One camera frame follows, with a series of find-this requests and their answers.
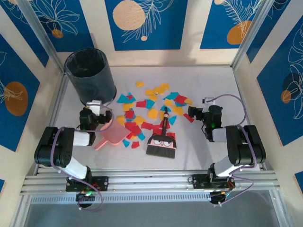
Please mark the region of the pink plastic dustpan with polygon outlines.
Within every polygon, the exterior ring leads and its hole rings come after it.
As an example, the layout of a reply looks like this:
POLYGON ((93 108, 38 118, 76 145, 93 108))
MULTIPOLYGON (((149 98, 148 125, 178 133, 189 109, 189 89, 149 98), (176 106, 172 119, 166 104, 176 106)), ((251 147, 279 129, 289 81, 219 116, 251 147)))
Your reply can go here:
POLYGON ((121 125, 118 121, 113 120, 101 128, 100 135, 102 136, 102 140, 95 145, 94 149, 99 150, 108 142, 116 146, 129 134, 130 131, 126 127, 121 125))

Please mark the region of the black cartoon face brush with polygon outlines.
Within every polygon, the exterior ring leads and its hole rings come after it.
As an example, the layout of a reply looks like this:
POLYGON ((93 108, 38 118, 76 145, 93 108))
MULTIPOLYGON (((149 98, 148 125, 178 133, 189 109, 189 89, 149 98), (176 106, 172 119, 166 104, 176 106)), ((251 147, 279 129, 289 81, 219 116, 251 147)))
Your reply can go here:
POLYGON ((167 126, 169 122, 169 113, 167 107, 164 108, 163 124, 161 134, 153 134, 147 142, 146 155, 175 158, 176 140, 173 137, 167 136, 167 126))

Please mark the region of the black round trash bin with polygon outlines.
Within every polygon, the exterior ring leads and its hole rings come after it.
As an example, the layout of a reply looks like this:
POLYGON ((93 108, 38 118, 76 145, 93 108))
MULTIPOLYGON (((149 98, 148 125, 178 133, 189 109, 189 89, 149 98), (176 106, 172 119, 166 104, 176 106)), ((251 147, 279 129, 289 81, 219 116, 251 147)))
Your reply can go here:
POLYGON ((64 72, 85 105, 93 100, 110 103, 116 96, 116 86, 106 55, 99 49, 87 48, 70 54, 64 72))

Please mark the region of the black left controller board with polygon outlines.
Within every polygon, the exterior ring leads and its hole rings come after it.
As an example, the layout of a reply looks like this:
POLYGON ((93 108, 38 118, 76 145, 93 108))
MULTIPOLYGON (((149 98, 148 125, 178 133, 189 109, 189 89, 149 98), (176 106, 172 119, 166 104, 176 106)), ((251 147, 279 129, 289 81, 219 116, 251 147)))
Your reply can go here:
POLYGON ((86 203, 86 202, 94 202, 95 196, 92 194, 86 194, 86 193, 78 193, 76 194, 76 202, 78 203, 86 203))

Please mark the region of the black controller board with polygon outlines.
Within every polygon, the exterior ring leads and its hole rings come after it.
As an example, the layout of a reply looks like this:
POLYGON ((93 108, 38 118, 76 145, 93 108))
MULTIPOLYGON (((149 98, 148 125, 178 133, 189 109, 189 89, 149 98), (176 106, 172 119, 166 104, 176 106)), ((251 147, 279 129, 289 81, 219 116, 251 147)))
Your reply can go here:
POLYGON ((211 192, 210 193, 210 196, 211 196, 210 202, 213 205, 221 204, 221 203, 225 202, 227 194, 228 194, 227 192, 211 192))
POLYGON ((94 202, 95 196, 92 194, 86 194, 86 193, 78 193, 76 194, 76 202, 78 203, 86 203, 86 202, 94 202))

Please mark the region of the black right controller board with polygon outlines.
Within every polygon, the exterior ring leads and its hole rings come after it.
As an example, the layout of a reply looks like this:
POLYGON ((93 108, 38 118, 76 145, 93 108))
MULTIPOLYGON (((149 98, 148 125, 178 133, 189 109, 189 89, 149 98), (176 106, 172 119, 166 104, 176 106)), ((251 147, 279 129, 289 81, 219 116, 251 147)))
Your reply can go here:
POLYGON ((210 202, 213 205, 221 204, 221 203, 225 202, 227 194, 228 194, 227 192, 211 192, 210 193, 210 196, 211 196, 210 202))

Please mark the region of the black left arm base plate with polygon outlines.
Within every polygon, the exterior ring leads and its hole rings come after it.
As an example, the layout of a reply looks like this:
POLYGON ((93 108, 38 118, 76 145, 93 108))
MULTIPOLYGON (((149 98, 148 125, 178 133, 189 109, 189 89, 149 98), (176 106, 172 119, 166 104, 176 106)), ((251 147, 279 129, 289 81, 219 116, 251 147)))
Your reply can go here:
MULTIPOLYGON (((87 186, 84 183, 80 183, 74 179, 66 179, 66 188, 65 190, 67 192, 88 192, 88 191, 94 191, 91 187, 87 186)), ((109 178, 107 176, 93 176, 89 180, 89 184, 98 189, 99 191, 107 191, 108 188, 108 180, 109 178)))

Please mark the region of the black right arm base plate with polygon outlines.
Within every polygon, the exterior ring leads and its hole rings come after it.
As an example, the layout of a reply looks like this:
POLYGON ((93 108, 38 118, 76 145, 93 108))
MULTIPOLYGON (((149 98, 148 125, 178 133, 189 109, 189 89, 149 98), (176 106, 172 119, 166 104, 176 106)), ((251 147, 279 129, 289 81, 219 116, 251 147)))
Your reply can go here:
POLYGON ((194 189, 204 190, 229 190, 235 188, 233 178, 217 177, 206 174, 192 175, 194 189))

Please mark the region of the aluminium mounting rail frame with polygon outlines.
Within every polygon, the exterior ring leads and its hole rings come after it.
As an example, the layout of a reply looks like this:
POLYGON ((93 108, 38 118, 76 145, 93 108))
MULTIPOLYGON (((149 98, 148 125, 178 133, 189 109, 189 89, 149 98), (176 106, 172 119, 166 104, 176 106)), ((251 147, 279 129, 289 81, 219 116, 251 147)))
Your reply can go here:
MULTIPOLYGON (((178 170, 102 170, 93 169, 93 176, 108 176, 108 192, 183 192, 193 191, 192 175, 206 174, 206 171, 178 170)), ((235 174, 236 190, 250 186, 254 181, 253 190, 280 188, 274 171, 242 171, 235 174)), ((66 177, 51 168, 38 169, 36 175, 28 175, 23 181, 21 195, 47 195, 64 193, 66 177)))

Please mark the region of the aluminium frame post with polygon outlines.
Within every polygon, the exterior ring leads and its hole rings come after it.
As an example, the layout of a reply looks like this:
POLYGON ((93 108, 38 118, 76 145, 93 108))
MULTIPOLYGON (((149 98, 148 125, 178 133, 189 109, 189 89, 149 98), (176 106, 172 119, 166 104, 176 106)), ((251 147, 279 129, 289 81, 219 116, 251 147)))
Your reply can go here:
POLYGON ((29 23, 31 29, 35 33, 40 44, 43 46, 44 50, 54 62, 55 66, 58 68, 61 74, 64 75, 64 68, 61 60, 57 56, 57 51, 55 50, 54 45, 52 44, 49 36, 44 30, 41 22, 39 21, 37 15, 35 14, 33 8, 27 0, 16 0, 16 3, 24 15, 25 19, 29 23))
POLYGON ((252 41, 254 40, 257 32, 259 31, 259 28, 261 27, 264 19, 267 16, 267 13, 269 12, 274 0, 261 0, 260 1, 260 7, 257 10, 255 17, 245 35, 243 38, 242 43, 239 46, 239 49, 235 55, 235 58, 233 59, 231 63, 231 68, 233 70, 236 70, 237 65, 241 61, 242 57, 245 55, 246 51, 250 47, 252 41))

